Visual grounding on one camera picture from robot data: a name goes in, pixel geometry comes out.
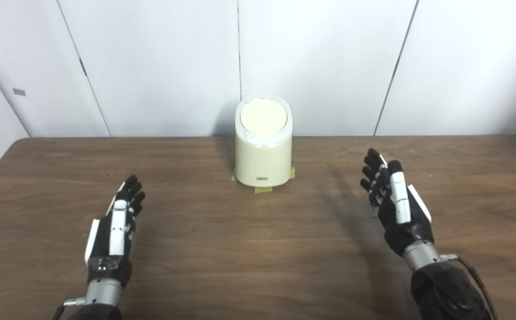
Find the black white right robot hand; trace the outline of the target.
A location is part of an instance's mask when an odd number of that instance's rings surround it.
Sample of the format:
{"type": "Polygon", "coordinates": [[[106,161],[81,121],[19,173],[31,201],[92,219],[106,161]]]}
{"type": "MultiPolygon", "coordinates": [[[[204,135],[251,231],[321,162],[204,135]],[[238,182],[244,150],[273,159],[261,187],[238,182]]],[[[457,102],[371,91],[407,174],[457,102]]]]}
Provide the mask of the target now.
{"type": "Polygon", "coordinates": [[[434,243],[431,215],[413,185],[408,185],[402,164],[386,161],[370,148],[362,168],[360,186],[377,213],[384,229],[384,239],[394,253],[403,256],[406,249],[423,241],[434,243]]]}

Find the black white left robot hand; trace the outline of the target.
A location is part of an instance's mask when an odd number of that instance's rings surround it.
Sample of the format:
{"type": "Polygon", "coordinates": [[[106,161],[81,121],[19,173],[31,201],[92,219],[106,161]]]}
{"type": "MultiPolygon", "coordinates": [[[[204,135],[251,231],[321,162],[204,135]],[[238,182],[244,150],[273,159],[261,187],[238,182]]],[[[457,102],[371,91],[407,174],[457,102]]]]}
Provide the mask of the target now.
{"type": "Polygon", "coordinates": [[[104,217],[93,220],[85,249],[88,284],[110,278],[122,288],[127,286],[133,271],[131,245],[144,199],[141,182],[131,175],[114,194],[104,217]]]}

